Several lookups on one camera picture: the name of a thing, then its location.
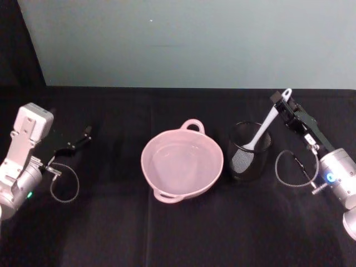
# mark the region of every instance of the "black table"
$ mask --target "black table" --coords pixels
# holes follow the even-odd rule
[[[141,151],[162,131],[189,118],[225,153],[228,129],[242,120],[262,122],[275,90],[47,87],[2,88],[0,156],[20,106],[56,108],[50,135],[35,155],[79,137],[94,126],[92,144],[66,162],[81,191],[71,204],[51,198],[50,175],[16,215],[2,223],[1,266],[356,266],[356,242],[342,225],[342,205],[326,189],[279,184],[274,161],[291,149],[313,172],[313,157],[277,118],[263,176],[233,181],[224,167],[205,194],[167,205],[155,200],[140,166]],[[294,90],[329,141],[356,159],[355,91]],[[285,162],[282,174],[302,179]],[[74,190],[63,178],[63,194]]]

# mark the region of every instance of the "light blue wall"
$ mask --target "light blue wall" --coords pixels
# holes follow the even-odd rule
[[[355,0],[19,0],[48,85],[356,88]]]

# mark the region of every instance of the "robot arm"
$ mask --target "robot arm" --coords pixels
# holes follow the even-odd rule
[[[48,135],[53,119],[53,114],[34,103],[20,107],[10,134],[11,145],[0,165],[0,220],[9,219],[42,180],[43,164],[32,153]]]
[[[356,163],[344,149],[335,149],[319,130],[317,121],[290,98],[286,102],[276,92],[271,100],[287,128],[297,133],[307,145],[318,152],[319,175],[331,188],[335,196],[349,211],[344,213],[343,225],[347,233],[356,240]]]

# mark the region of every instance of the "black backdrop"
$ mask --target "black backdrop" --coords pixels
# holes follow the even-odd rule
[[[0,86],[45,85],[16,0],[0,1]]]

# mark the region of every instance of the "mesh utensil holder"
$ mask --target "mesh utensil holder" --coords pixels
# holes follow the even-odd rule
[[[229,134],[228,163],[233,178],[251,181],[260,177],[272,145],[271,134],[265,131],[253,150],[243,148],[248,144],[261,124],[250,121],[234,125]]]

